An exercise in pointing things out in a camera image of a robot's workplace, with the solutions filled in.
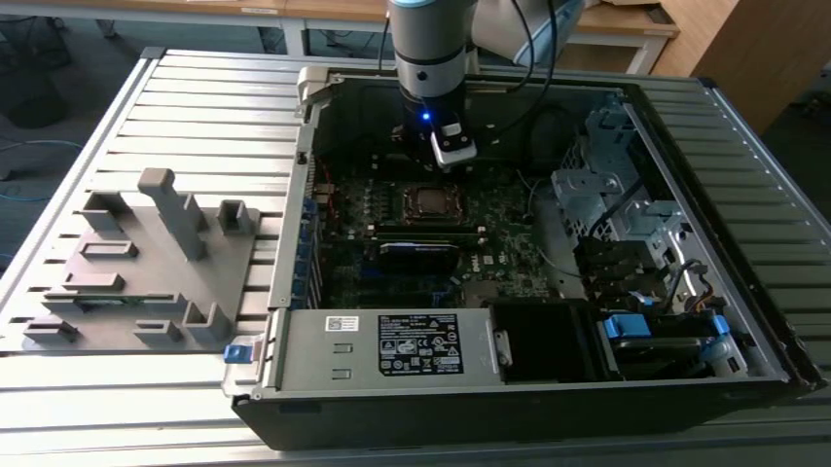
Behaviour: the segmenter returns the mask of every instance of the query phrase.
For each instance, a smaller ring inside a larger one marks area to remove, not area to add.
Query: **warning label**
[[[464,373],[456,315],[379,315],[377,368],[387,377]]]

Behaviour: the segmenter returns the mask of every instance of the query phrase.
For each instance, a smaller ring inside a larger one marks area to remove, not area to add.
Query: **wooden table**
[[[277,27],[288,54],[308,54],[308,30],[381,32],[387,0],[0,0],[0,13],[65,18]],[[583,13],[560,68],[647,74],[679,33],[652,21],[642,7],[599,5]],[[586,57],[594,57],[588,63]]]
[[[380,32],[385,12],[387,0],[287,0],[283,24],[288,53],[307,54],[301,31],[308,29]],[[559,68],[600,67],[603,71],[648,74],[679,31],[675,24],[654,22],[643,7],[599,5],[583,12]]]
[[[285,0],[0,0],[0,14],[280,27]]]

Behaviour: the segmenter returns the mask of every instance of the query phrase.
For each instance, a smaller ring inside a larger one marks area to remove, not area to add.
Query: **motherboard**
[[[439,174],[401,155],[320,158],[321,306],[480,307],[502,296],[550,297],[532,238],[536,183],[499,162]]]

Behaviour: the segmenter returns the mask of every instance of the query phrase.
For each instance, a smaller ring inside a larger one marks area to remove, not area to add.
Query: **metal frame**
[[[344,19],[315,19],[280,17],[279,11],[273,14],[259,15],[211,15],[203,13],[128,10],[101,7],[75,7],[67,5],[0,3],[0,13],[9,15],[33,15],[43,17],[93,18],[108,20],[180,22],[193,24],[223,24],[233,26],[277,27],[285,35],[285,49],[289,55],[309,55],[308,30],[329,31],[383,31],[383,22],[351,21]],[[663,47],[668,41],[660,35],[598,34],[576,32],[568,38],[568,43],[612,47],[636,48],[626,73],[648,75],[655,66]]]
[[[19,292],[13,291],[27,281],[43,274],[48,278],[56,265],[44,262],[60,261],[72,251],[75,240],[61,235],[80,234],[85,225],[69,215],[68,210],[84,187],[89,183],[103,183],[104,179],[96,181],[96,167],[159,159],[160,156],[151,154],[111,159],[107,146],[120,132],[120,121],[131,111],[129,102],[143,92],[143,82],[149,80],[153,86],[160,83],[157,79],[161,75],[179,73],[179,66],[167,65],[175,60],[165,62],[165,58],[172,56],[184,56],[188,68],[196,68],[188,75],[192,80],[207,82],[212,76],[221,74],[229,86],[241,84],[233,79],[253,79],[247,74],[252,66],[253,70],[269,73],[264,76],[284,77],[281,82],[285,84],[293,84],[300,68],[312,64],[368,69],[376,66],[372,60],[184,51],[168,51],[161,60],[141,59],[0,281],[0,306],[4,308],[17,297]],[[256,62],[235,65],[235,60],[240,59]],[[156,61],[157,77],[149,79],[149,66]],[[484,72],[488,75],[516,76],[516,70],[511,68],[486,67]],[[815,220],[816,213],[810,202],[804,201],[798,190],[792,190],[795,185],[790,177],[771,169],[778,165],[772,156],[766,151],[755,150],[762,147],[758,138],[726,103],[719,102],[715,91],[706,89],[695,80],[684,79],[571,72],[560,73],[559,77],[615,80],[642,86],[696,176],[704,181],[728,228],[739,236],[740,246],[762,280],[771,282],[774,298],[788,313],[798,335],[806,339],[815,363],[823,369],[831,368],[831,301],[826,300],[831,297],[831,284],[814,280],[802,285],[814,276],[831,276],[822,263],[822,255],[828,255],[827,231]],[[275,89],[259,90],[265,92],[257,94],[265,99],[259,100],[256,95],[249,95],[249,105],[263,107],[269,95],[277,92]],[[293,113],[273,111],[265,115],[279,118]],[[180,157],[177,163],[183,166],[192,164],[191,172],[195,174],[201,167],[212,170],[207,162],[200,162],[209,157]],[[252,175],[269,167],[269,177],[288,175],[283,159],[247,158],[245,161],[248,166],[231,168]],[[213,180],[211,175],[195,176],[189,183],[197,191],[204,190],[205,183],[212,183],[199,182],[200,178]],[[120,181],[116,178],[108,183],[117,186]],[[252,185],[235,186],[247,193],[244,197],[252,200],[253,204],[247,200],[252,207],[256,204],[276,205],[273,199],[279,199],[279,194],[265,195]],[[267,209],[267,214],[260,224],[260,246],[247,279],[251,292],[244,295],[240,311],[247,321],[239,323],[237,334],[257,334],[267,324],[271,262],[281,230],[273,208]],[[804,220],[811,222],[810,226],[806,226]],[[778,288],[776,284],[783,282],[786,287]],[[584,461],[600,461],[595,456],[610,453],[615,453],[616,460],[624,463],[667,463],[683,459],[690,465],[699,465],[703,461],[735,462],[738,455],[743,459],[768,460],[774,453],[776,458],[787,458],[788,461],[810,459],[815,462],[827,451],[822,443],[831,436],[831,391],[826,389],[795,403],[734,413],[683,433],[662,436],[568,440],[551,444],[285,453],[269,450],[233,414],[229,400],[220,391],[223,373],[217,355],[0,358],[0,374],[4,375],[0,378],[0,453],[9,454],[3,457],[4,463],[39,466],[197,465],[212,464],[221,459],[232,465],[276,462],[292,465],[309,461],[320,464],[361,462],[387,465],[405,461],[494,462],[551,456],[579,456]],[[675,456],[666,452],[667,449],[684,450]],[[550,465],[552,461],[540,462]]]

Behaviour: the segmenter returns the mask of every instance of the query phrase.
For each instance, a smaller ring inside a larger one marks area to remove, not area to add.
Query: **aluminum profile table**
[[[311,64],[369,68],[373,62],[185,51],[145,56],[0,281],[0,323],[12,314],[36,312],[35,300],[61,274],[87,227],[72,214],[84,192],[124,190],[129,202],[147,203],[135,181],[140,170],[156,165],[176,171],[176,188],[196,194],[203,206],[233,196],[264,212],[237,326],[240,334],[255,334],[267,317],[299,127],[297,72]],[[718,90],[694,80],[562,77],[643,87],[814,361],[823,371],[831,369],[831,230]],[[499,464],[506,458],[551,456],[579,457],[594,465],[610,453],[624,463],[662,465],[683,459],[700,464],[735,461],[740,455],[743,465],[771,459],[810,465],[824,462],[822,453],[828,452],[828,390],[664,436],[276,452],[231,410],[220,391],[223,368],[220,356],[204,354],[0,358],[0,465],[196,465],[220,460],[232,465],[435,465],[484,459]],[[664,449],[683,453],[658,452]],[[551,460],[540,462],[552,465]]]

